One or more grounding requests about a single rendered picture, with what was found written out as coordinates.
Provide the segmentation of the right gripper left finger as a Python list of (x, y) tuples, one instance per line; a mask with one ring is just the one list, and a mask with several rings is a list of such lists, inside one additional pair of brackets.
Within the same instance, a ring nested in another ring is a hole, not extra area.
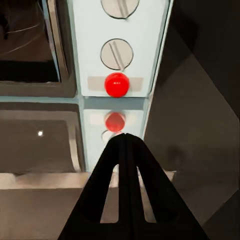
[[(117, 164), (118, 221), (100, 223)], [(133, 240), (130, 203), (126, 134), (123, 132), (106, 144), (58, 240)]]

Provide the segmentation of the microwave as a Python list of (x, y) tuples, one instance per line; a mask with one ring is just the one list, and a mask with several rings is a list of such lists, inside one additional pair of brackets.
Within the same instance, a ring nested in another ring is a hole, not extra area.
[(147, 98), (173, 0), (0, 0), (0, 96)]

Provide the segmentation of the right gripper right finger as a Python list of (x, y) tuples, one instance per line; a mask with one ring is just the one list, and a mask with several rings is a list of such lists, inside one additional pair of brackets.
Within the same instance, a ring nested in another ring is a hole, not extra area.
[[(145, 142), (126, 133), (133, 240), (210, 240)], [(139, 168), (156, 223), (145, 220)]]

